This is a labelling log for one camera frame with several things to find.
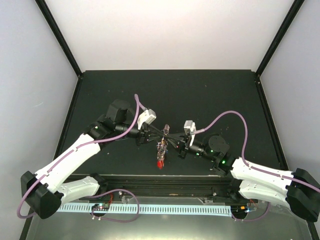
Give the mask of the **keyring with coloured keys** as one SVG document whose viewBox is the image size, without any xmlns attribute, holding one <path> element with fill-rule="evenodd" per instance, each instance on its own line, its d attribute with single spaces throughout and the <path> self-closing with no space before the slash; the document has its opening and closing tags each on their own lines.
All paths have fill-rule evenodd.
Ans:
<svg viewBox="0 0 320 240">
<path fill-rule="evenodd" d="M 168 141 L 167 141 L 167 135 L 169 134 L 170 126 L 166 124 L 162 130 L 163 136 L 160 140 L 160 142 L 157 143 L 157 167 L 162 170 L 165 165 L 165 159 L 167 154 L 167 148 L 168 148 Z"/>
</svg>

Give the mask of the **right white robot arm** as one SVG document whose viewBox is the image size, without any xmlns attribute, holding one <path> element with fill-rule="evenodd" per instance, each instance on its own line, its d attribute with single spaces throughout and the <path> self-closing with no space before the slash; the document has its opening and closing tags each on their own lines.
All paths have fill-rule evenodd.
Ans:
<svg viewBox="0 0 320 240">
<path fill-rule="evenodd" d="M 308 222 L 317 222 L 320 216 L 320 184 L 302 168 L 286 171 L 262 166 L 242 157 L 233 157 L 229 145 L 218 134 L 203 142 L 190 134 L 164 135 L 157 145 L 158 167 L 164 166 L 167 148 L 172 145 L 180 158 L 193 154 L 212 162 L 210 168 L 217 175 L 231 176 L 239 184 L 227 189 L 228 198 L 234 202 L 244 199 L 263 200 L 291 210 Z"/>
</svg>

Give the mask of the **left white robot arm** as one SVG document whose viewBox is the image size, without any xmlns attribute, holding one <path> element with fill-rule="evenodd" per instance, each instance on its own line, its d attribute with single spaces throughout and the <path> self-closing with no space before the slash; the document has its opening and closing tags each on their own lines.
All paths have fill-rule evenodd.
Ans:
<svg viewBox="0 0 320 240">
<path fill-rule="evenodd" d="M 66 179 L 85 161 L 108 144 L 125 137 L 144 144 L 157 138 L 149 129 L 156 113 L 144 107 L 136 95 L 136 109 L 126 101 L 115 100 L 107 113 L 91 123 L 78 139 L 60 156 L 35 173 L 25 172 L 21 178 L 22 203 L 27 203 L 34 215 L 51 217 L 64 204 L 81 199 L 103 199 L 111 194 L 108 184 L 97 173 L 66 183 Z"/>
</svg>

